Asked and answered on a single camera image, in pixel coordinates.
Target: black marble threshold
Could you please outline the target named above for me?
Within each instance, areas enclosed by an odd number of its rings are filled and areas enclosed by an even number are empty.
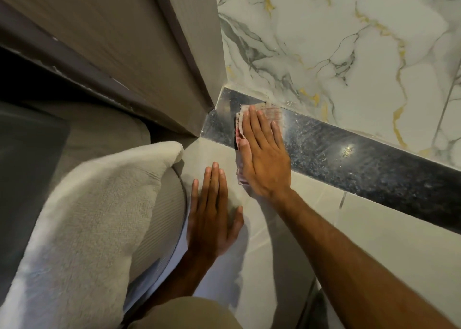
[[[225,88],[201,137],[235,148],[235,114],[258,99]],[[461,234],[461,171],[283,109],[291,168]]]

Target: beige pants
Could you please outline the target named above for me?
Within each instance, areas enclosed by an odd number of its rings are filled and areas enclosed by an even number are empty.
[[[233,314],[217,302],[194,297],[177,298],[154,307],[128,329],[242,329]]]

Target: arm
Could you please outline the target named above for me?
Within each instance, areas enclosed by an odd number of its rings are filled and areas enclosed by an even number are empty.
[[[290,188],[290,158],[275,122],[251,107],[243,133],[243,174],[290,228],[346,327],[455,328]]]
[[[200,198],[198,189],[199,181],[195,179],[192,183],[186,254],[131,320],[143,318],[154,306],[169,300],[192,296],[216,258],[237,239],[244,224],[243,208],[237,208],[233,225],[228,228],[227,181],[218,163],[205,169]]]

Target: person's right arm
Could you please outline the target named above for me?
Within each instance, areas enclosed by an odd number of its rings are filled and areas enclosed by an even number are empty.
[[[243,134],[239,150],[245,178],[290,228],[347,328],[455,328],[290,188],[290,158],[275,122],[269,124],[250,107]]]

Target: person's left hand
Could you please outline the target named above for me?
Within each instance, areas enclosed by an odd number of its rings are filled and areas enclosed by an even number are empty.
[[[192,198],[187,224],[188,251],[214,262],[237,239],[244,224],[239,206],[231,228],[227,227],[227,181],[223,169],[214,162],[207,167],[199,198],[199,180],[192,183]]]

